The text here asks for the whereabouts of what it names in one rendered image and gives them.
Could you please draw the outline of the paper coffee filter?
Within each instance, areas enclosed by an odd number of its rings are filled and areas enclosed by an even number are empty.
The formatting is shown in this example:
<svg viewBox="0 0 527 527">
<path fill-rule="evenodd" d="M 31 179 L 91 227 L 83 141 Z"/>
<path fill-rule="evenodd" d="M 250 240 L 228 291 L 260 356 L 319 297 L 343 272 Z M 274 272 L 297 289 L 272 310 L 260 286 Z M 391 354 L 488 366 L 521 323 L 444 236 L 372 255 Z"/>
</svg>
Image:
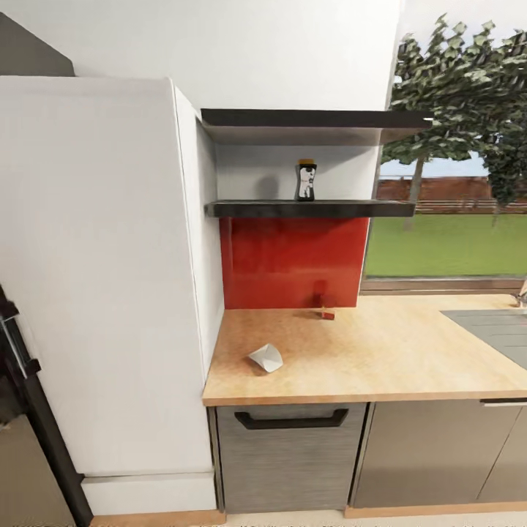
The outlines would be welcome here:
<svg viewBox="0 0 527 527">
<path fill-rule="evenodd" d="M 279 351 L 271 343 L 258 349 L 258 351 L 255 351 L 253 354 L 248 355 L 248 358 L 257 362 L 257 364 L 262 366 L 268 373 L 283 365 Z"/>
</svg>

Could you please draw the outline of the bottle of coffee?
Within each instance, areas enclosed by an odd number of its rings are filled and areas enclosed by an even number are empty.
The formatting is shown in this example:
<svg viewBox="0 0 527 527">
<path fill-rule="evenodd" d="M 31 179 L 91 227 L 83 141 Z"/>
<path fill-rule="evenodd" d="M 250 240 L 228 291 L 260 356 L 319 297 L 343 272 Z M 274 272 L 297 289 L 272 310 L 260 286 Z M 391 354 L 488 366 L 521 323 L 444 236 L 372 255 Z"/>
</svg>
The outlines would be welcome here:
<svg viewBox="0 0 527 527">
<path fill-rule="evenodd" d="M 295 166 L 297 186 L 294 200 L 314 201 L 313 180 L 317 165 L 314 159 L 299 159 Z"/>
</svg>

